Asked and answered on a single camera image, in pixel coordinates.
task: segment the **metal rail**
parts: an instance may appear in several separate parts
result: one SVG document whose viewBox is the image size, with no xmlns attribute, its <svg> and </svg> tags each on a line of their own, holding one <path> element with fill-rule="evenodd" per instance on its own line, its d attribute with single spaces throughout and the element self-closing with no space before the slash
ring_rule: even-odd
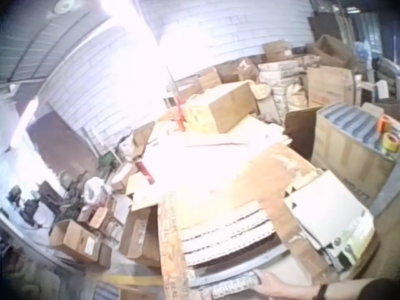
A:
<svg viewBox="0 0 400 300">
<path fill-rule="evenodd" d="M 265 264 L 272 264 L 279 258 L 289 254 L 289 249 L 284 245 L 280 244 L 271 250 L 253 258 L 248 261 L 242 262 L 236 266 L 230 267 L 229 269 L 225 269 L 221 272 L 217 272 L 214 274 L 210 274 L 204 277 L 199 277 L 196 279 L 189 280 L 190 288 L 198 288 L 199 286 L 205 286 L 208 284 L 218 283 L 229 278 L 233 278 L 239 274 L 248 272 L 250 270 L 256 269 L 259 266 Z"/>
</svg>

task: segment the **cardboard sheet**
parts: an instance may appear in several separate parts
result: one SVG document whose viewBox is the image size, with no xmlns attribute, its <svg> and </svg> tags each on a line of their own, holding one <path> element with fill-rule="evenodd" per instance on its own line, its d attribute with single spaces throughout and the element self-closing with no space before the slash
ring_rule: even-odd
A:
<svg viewBox="0 0 400 300">
<path fill-rule="evenodd" d="M 289 207 L 292 213 L 324 247 L 341 236 L 366 210 L 331 171 L 289 198 L 295 205 L 295 208 Z"/>
</svg>

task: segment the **stack of cardboard boxes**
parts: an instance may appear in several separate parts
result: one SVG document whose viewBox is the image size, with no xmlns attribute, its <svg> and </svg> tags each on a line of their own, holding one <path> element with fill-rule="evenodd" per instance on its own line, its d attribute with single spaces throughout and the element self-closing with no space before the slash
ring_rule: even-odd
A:
<svg viewBox="0 0 400 300">
<path fill-rule="evenodd" d="M 289 43 L 283 40 L 267 43 L 263 47 L 268 63 L 258 65 L 259 80 L 272 87 L 272 98 L 283 121 L 289 111 L 309 107 L 302 82 L 306 81 L 305 70 L 317 65 L 318 57 L 312 54 L 294 56 Z"/>
</svg>

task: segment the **box label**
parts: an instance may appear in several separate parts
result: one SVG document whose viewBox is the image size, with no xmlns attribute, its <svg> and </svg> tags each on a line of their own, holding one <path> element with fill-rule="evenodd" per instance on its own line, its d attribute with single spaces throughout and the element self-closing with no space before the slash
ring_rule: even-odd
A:
<svg viewBox="0 0 400 300">
<path fill-rule="evenodd" d="M 85 250 L 84 252 L 87 255 L 92 256 L 93 255 L 93 249 L 94 249 L 94 245 L 96 244 L 96 241 L 94 239 L 92 239 L 91 237 L 87 238 L 87 242 L 86 242 L 86 246 L 85 246 Z"/>
</svg>

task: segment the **open cardboard box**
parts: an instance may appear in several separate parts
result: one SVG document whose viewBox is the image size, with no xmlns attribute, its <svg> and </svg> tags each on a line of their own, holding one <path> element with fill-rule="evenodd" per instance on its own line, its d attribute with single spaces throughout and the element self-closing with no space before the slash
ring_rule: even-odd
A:
<svg viewBox="0 0 400 300">
<path fill-rule="evenodd" d="M 157 206 L 141 206 L 129 211 L 119 252 L 125 258 L 149 267 L 160 266 Z"/>
<path fill-rule="evenodd" d="M 77 261 L 96 263 L 100 239 L 73 220 L 58 222 L 50 235 L 50 244 Z"/>
</svg>

